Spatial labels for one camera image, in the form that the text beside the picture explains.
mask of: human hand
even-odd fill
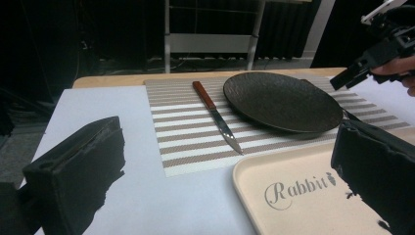
[[[408,71],[415,70],[415,56],[393,59],[390,62],[371,69],[375,75],[406,75]],[[415,76],[408,76],[402,80],[402,85],[408,88],[408,95],[415,97]]]

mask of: striped placemat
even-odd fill
[[[162,165],[167,177],[234,165],[241,158],[334,141],[338,129],[314,134],[293,134],[265,127],[232,112],[223,94],[229,77],[146,80]],[[365,121],[383,129],[409,126],[355,93],[335,91],[327,77],[298,74],[329,93],[339,104]],[[244,155],[222,138],[208,110],[192,86],[199,80],[231,128]]]

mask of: wooden knife handle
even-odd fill
[[[204,87],[199,81],[193,82],[193,88],[195,88],[196,92],[198,93],[199,97],[201,97],[202,101],[205,103],[205,106],[209,110],[215,110],[216,106],[213,101],[210,99],[208,93],[205,91]]]

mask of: beige tray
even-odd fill
[[[415,145],[415,128],[391,133]],[[258,234],[390,234],[331,169],[333,147],[250,157],[235,165],[234,185]]]

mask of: white table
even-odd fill
[[[400,83],[367,80],[353,91],[415,125],[415,98]],[[145,86],[66,90],[35,158],[83,125],[111,116],[119,116],[123,129],[125,175],[85,234],[254,234],[233,188],[233,166],[165,177]]]

